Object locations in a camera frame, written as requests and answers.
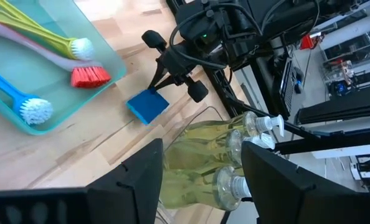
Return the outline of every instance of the white bristles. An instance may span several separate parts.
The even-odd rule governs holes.
[[[51,103],[39,98],[26,100],[20,109],[23,120],[29,125],[46,122],[53,111]]]
[[[94,49],[92,42],[87,38],[74,40],[71,45],[72,53],[79,60],[93,60]]]

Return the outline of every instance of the white pump cap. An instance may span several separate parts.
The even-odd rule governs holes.
[[[245,177],[234,177],[232,179],[232,195],[237,199],[252,196]]]
[[[268,116],[257,118],[255,122],[257,130],[261,133],[264,131],[271,131],[273,127],[278,126],[280,135],[282,137],[285,136],[285,121],[283,120],[282,115],[274,118],[270,118]]]
[[[261,136],[246,137],[244,141],[252,142],[264,149],[275,149],[275,141],[269,134],[262,133]]]

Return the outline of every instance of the blue brush handle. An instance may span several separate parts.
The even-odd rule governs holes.
[[[11,96],[15,101],[20,101],[23,98],[26,98],[27,95],[19,91],[17,88],[12,86],[7,80],[0,76],[0,89],[6,94]]]

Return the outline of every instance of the toothbrush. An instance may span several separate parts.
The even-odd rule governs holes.
[[[0,6],[13,15],[10,16],[0,10],[0,23],[42,37],[68,58],[79,60],[92,60],[94,58],[93,45],[89,39],[64,38],[43,28],[7,1],[0,1]]]
[[[28,125],[42,124],[52,116],[51,103],[38,96],[20,92],[2,76],[0,76],[0,90],[13,98],[12,110]]]
[[[99,62],[63,58],[2,24],[0,24],[0,36],[24,45],[41,54],[60,68],[72,72],[71,83],[73,87],[96,88],[111,80],[109,73]]]

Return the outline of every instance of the red object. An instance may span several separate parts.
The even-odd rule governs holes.
[[[313,48],[314,48],[314,43],[313,43],[310,35],[309,34],[305,35],[301,39],[301,47],[300,47],[300,50],[313,49]]]
[[[76,88],[97,88],[110,80],[103,67],[75,68],[72,72],[72,86]]]

